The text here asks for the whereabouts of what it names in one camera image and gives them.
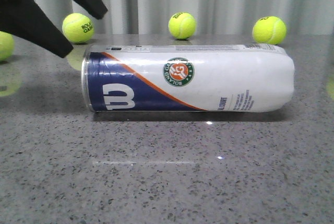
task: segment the gray speckled surface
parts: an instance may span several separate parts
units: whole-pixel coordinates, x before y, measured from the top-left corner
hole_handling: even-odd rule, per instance
[[[76,70],[86,45],[63,60],[16,38],[15,55],[0,64],[2,89],[21,80],[0,97],[0,223],[333,223],[334,40],[290,36],[281,46],[296,67],[294,97],[281,110],[94,114]]]

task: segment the yellow tennis ball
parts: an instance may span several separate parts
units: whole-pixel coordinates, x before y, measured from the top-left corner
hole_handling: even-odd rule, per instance
[[[281,43],[287,34],[283,20],[275,16],[260,18],[253,27],[252,36],[257,43],[276,45]]]
[[[13,54],[14,45],[13,36],[7,32],[0,31],[0,62]]]
[[[94,26],[90,18],[83,14],[73,13],[63,21],[63,34],[72,43],[84,43],[92,38]]]
[[[196,30],[195,18],[185,12],[174,14],[168,23],[169,32],[178,40],[184,40],[192,36]]]

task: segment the metal can rim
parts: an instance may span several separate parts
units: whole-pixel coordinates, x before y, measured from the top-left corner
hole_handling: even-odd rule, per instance
[[[87,47],[85,53],[83,54],[84,58],[82,60],[82,65],[81,65],[81,89],[85,105],[88,107],[90,111],[95,112],[89,99],[89,91],[88,91],[88,63],[92,47],[93,45]]]

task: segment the black object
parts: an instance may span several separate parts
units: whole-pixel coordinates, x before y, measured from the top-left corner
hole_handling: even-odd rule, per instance
[[[101,0],[74,1],[96,19],[107,12]],[[31,41],[60,57],[73,49],[34,0],[0,0],[0,31]]]

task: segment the roland garros logo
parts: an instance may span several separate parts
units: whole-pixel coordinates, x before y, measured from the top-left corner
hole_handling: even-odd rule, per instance
[[[163,76],[172,86],[188,84],[194,76],[194,66],[186,58],[172,58],[163,67]]]

